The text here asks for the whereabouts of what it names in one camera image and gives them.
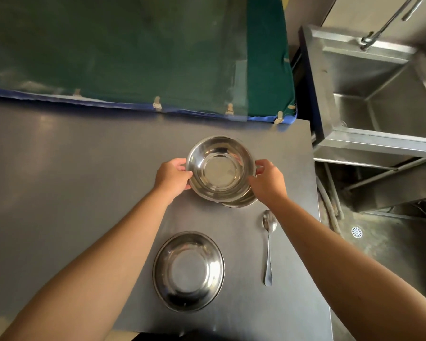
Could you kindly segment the person's left hand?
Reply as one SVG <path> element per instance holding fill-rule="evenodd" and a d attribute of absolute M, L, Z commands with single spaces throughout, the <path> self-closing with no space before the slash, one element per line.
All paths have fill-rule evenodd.
<path fill-rule="evenodd" d="M 184 172 L 188 171 L 185 168 L 186 163 L 186 158 L 174 158 L 162 163 L 157 171 L 152 191 L 166 206 L 185 191 L 187 179 L 184 177 Z"/>

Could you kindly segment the person's right forearm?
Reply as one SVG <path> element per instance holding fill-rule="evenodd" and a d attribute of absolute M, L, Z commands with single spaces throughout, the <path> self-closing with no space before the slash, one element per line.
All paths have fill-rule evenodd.
<path fill-rule="evenodd" d="M 356 341 L 426 341 L 426 298 L 287 196 L 256 194 Z"/>

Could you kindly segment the green cloth cover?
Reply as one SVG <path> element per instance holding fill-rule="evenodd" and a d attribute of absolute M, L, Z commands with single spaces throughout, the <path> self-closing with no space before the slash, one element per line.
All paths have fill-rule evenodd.
<path fill-rule="evenodd" d="M 0 88 L 247 116 L 296 108 L 282 0 L 0 0 Z"/>

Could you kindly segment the stainless steel sink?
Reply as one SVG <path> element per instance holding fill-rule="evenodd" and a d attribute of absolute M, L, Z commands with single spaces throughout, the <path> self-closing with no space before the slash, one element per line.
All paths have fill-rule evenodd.
<path fill-rule="evenodd" d="M 385 156 L 426 158 L 426 54 L 364 34 L 313 25 L 299 30 L 312 107 L 314 153 L 360 162 L 359 153 L 392 166 Z"/>

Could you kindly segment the person's right hand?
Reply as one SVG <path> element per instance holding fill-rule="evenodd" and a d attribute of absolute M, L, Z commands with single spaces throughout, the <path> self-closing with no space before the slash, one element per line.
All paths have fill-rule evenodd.
<path fill-rule="evenodd" d="M 269 160 L 255 161 L 256 175 L 262 175 L 260 191 L 253 191 L 255 197 L 269 210 L 274 211 L 288 200 L 284 176 L 281 171 Z"/>

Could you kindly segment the steel sink underframe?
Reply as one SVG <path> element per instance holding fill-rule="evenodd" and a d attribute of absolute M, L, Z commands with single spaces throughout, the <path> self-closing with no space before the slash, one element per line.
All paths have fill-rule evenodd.
<path fill-rule="evenodd" d="M 426 159 L 393 168 L 315 159 L 318 193 L 335 225 L 345 210 L 426 221 Z"/>

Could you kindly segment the blue tarp sheet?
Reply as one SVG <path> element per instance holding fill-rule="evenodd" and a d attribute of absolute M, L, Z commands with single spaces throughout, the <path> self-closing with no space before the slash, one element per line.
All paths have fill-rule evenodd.
<path fill-rule="evenodd" d="M 106 102 L 98 99 L 79 97 L 75 98 L 65 95 L 48 95 L 48 94 L 35 94 L 29 92 L 21 92 L 15 90 L 6 90 L 0 88 L 0 97 L 10 98 L 16 100 L 26 100 L 26 101 L 41 101 L 41 102 L 53 102 L 53 103 L 68 103 L 79 106 L 88 106 L 88 107 L 99 107 L 107 109 L 126 109 L 126 110 L 136 110 L 142 112 L 156 112 L 153 108 L 153 103 L 115 103 L 115 102 Z M 277 115 L 270 116 L 247 116 L 239 115 L 234 112 L 234 115 L 225 115 L 221 113 L 207 112 L 203 110 L 188 110 L 183 108 L 178 108 L 170 105 L 163 105 L 163 111 L 160 114 L 180 114 L 180 115 L 189 115 L 209 119 L 224 119 L 231 121 L 260 121 L 266 123 L 272 123 L 277 118 Z M 284 121 L 281 124 L 291 125 L 295 122 L 298 117 L 298 109 L 284 114 Z"/>

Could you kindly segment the metal sink faucet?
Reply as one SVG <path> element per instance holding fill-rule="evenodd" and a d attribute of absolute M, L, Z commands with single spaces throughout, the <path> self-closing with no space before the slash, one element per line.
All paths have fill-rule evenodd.
<path fill-rule="evenodd" d="M 359 41 L 359 48 L 361 51 L 366 52 L 375 42 L 380 38 L 381 34 L 390 26 L 390 24 L 400 16 L 407 7 L 414 3 L 411 8 L 402 16 L 401 21 L 408 21 L 415 11 L 419 8 L 419 6 L 424 2 L 424 0 L 406 0 L 398 10 L 390 17 L 389 20 L 377 31 L 371 31 L 365 37 L 362 37 Z"/>

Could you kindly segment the person's left forearm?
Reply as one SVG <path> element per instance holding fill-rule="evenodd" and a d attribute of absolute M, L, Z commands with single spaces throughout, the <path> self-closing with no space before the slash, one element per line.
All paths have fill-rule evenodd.
<path fill-rule="evenodd" d="M 152 189 L 112 229 L 55 275 L 0 341 L 102 341 L 144 267 L 177 193 Z"/>

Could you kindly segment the stainless steel bowl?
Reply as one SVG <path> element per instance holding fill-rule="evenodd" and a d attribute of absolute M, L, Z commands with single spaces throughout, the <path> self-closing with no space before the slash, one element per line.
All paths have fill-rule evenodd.
<path fill-rule="evenodd" d="M 203 233 L 184 231 L 168 239 L 153 263 L 153 286 L 164 305 L 193 313 L 219 294 L 225 263 L 216 243 Z"/>
<path fill-rule="evenodd" d="M 250 188 L 246 194 L 244 194 L 242 197 L 240 197 L 237 200 L 222 203 L 223 206 L 229 207 L 229 208 L 242 208 L 247 207 L 253 204 L 257 201 L 257 198 L 255 197 L 255 194 L 253 193 L 252 189 Z"/>
<path fill-rule="evenodd" d="M 239 140 L 211 136 L 196 143 L 186 158 L 189 183 L 200 197 L 217 203 L 241 199 L 250 190 L 249 176 L 256 164 L 250 150 Z"/>

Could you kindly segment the stainless steel spoon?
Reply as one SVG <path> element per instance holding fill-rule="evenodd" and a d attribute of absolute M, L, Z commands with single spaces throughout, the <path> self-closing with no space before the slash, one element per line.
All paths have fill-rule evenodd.
<path fill-rule="evenodd" d="M 265 267 L 265 275 L 263 283 L 267 287 L 271 287 L 273 284 L 272 266 L 271 266 L 271 235 L 276 230 L 278 222 L 273 212 L 266 210 L 263 213 L 262 224 L 267 230 L 267 260 Z"/>

